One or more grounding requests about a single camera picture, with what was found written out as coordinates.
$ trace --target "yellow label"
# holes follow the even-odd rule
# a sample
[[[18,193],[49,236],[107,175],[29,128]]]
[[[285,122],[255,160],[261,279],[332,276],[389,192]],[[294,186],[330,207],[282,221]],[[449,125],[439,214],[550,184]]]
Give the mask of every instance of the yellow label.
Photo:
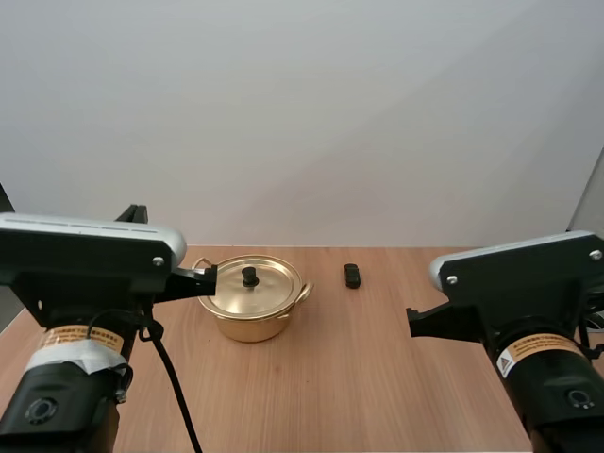
[[[516,363],[538,352],[551,350],[570,351],[583,355],[577,345],[562,335],[554,333],[537,333],[521,338],[510,344],[497,359],[497,368],[506,378]]]
[[[86,338],[88,326],[61,326],[51,328],[42,337],[40,349],[47,346],[52,346],[61,343],[72,343]],[[124,345],[124,339],[118,334],[99,327],[93,327],[91,339],[102,344],[103,346],[113,349],[120,353]]]

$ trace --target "lid knob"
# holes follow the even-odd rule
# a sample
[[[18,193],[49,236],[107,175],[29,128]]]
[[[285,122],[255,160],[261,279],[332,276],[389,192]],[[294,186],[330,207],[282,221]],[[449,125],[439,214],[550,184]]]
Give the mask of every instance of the lid knob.
[[[255,288],[260,283],[256,277],[256,268],[249,266],[242,269],[243,285],[245,288]]]

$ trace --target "white wall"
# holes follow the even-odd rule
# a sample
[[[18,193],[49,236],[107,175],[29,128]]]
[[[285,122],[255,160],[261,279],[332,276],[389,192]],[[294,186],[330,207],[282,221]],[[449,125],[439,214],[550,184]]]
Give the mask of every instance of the white wall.
[[[564,231],[604,144],[600,0],[0,3],[21,211],[190,243]]]

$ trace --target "pot lid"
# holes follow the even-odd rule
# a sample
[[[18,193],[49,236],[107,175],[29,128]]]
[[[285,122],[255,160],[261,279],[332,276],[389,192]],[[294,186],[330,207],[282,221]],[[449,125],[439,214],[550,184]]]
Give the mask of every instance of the pot lid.
[[[263,319],[288,309],[302,291],[302,279],[287,261],[248,255],[218,264],[216,295],[204,307],[229,319]]]

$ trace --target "wooden table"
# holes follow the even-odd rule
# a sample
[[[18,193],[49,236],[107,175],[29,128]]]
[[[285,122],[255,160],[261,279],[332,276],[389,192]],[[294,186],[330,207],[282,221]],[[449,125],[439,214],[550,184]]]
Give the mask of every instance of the wooden table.
[[[209,452],[529,451],[481,346],[410,337],[405,308],[445,301],[428,283],[427,269],[452,251],[191,247],[182,267],[202,255],[219,261],[262,253],[291,262],[316,284],[287,330],[261,344],[223,337],[196,299],[157,305],[202,446]],[[344,286],[347,262],[361,269],[358,290]],[[0,335],[0,411],[41,334],[22,312]],[[115,451],[192,451],[153,345],[136,344],[131,364],[134,383],[120,406]]]

